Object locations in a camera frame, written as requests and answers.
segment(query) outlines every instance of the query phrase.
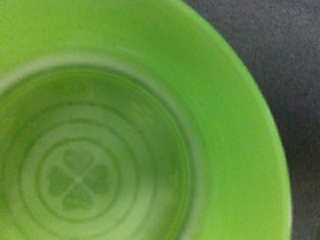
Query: concentric ring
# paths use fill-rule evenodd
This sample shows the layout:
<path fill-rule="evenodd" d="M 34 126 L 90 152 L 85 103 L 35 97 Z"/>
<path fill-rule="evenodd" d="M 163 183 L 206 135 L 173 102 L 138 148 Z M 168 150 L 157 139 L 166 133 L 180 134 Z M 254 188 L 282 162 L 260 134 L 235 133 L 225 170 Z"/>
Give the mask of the concentric ring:
<path fill-rule="evenodd" d="M 71 88 L 73 96 L 65 96 L 61 84 L 71 81 L 70 77 L 72 88 L 77 89 Z M 19 202 L 18 207 L 10 205 L 10 211 L 20 232 L 28 238 L 112 239 L 121 235 L 121 239 L 134 239 L 145 232 L 157 234 L 151 231 L 172 212 L 176 215 L 173 226 L 181 224 L 178 219 L 186 211 L 190 188 L 186 146 L 166 108 L 154 96 L 127 76 L 87 68 L 35 79 L 33 76 L 32 81 L 43 86 L 33 86 L 34 99 L 47 89 L 62 99 L 39 104 L 20 130 L 15 130 L 11 147 L 6 149 L 6 159 L 15 164 L 4 164 L 3 181 L 11 179 L 19 186 L 8 198 Z M 56 91 L 51 91 L 51 84 Z M 105 86 L 96 89 L 95 85 Z M 78 98 L 85 94 L 86 99 L 77 99 L 77 94 Z M 72 159 L 64 159 L 64 153 L 70 151 Z M 94 165 L 96 159 L 104 160 Z M 96 166 L 97 174 L 88 170 L 90 177 L 74 175 L 91 165 Z M 96 179 L 99 166 L 111 173 L 104 172 L 104 185 Z M 10 175 L 17 169 L 17 174 Z M 107 179 L 112 194 L 96 196 L 99 191 L 90 188 L 97 184 L 104 188 Z M 50 195 L 50 188 L 55 196 Z"/>

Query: embossed pattern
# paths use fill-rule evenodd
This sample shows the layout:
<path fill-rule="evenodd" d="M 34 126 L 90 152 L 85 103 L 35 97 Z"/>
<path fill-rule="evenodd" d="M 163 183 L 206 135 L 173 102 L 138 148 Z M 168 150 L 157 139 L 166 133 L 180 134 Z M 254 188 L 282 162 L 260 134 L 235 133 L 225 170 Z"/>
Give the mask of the embossed pattern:
<path fill-rule="evenodd" d="M 91 66 L 25 82 L 0 101 L 0 117 L 20 122 L 0 125 L 1 183 L 10 186 L 0 220 L 11 228 L 8 239 L 179 234 L 191 206 L 191 148 L 160 97 L 134 78 Z"/>

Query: green plastic cup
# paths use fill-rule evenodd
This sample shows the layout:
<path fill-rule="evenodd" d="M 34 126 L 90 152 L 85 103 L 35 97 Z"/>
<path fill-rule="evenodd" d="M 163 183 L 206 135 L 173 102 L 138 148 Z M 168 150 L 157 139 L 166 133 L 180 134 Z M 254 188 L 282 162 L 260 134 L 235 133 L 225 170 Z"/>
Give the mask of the green plastic cup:
<path fill-rule="evenodd" d="M 288 240 L 270 110 L 177 0 L 0 3 L 0 240 Z"/>

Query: dark gray fabric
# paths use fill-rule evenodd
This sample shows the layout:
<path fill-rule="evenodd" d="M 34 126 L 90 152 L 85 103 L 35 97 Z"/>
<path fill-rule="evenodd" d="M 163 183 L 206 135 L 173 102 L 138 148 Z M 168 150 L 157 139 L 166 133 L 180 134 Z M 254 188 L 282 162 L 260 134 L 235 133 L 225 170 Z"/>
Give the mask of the dark gray fabric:
<path fill-rule="evenodd" d="M 265 96 L 291 179 L 293 240 L 320 240 L 320 1 L 185 0 L 229 42 Z"/>

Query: four-leaf clover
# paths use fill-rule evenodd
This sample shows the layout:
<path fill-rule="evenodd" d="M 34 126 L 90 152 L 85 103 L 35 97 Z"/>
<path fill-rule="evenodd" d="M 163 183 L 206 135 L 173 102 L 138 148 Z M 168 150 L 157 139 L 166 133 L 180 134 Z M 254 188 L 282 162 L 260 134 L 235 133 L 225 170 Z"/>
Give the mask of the four-leaf clover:
<path fill-rule="evenodd" d="M 65 210 L 90 210 L 95 196 L 108 193 L 107 166 L 95 164 L 87 151 L 66 151 L 62 166 L 54 166 L 48 174 L 49 193 L 61 198 Z"/>

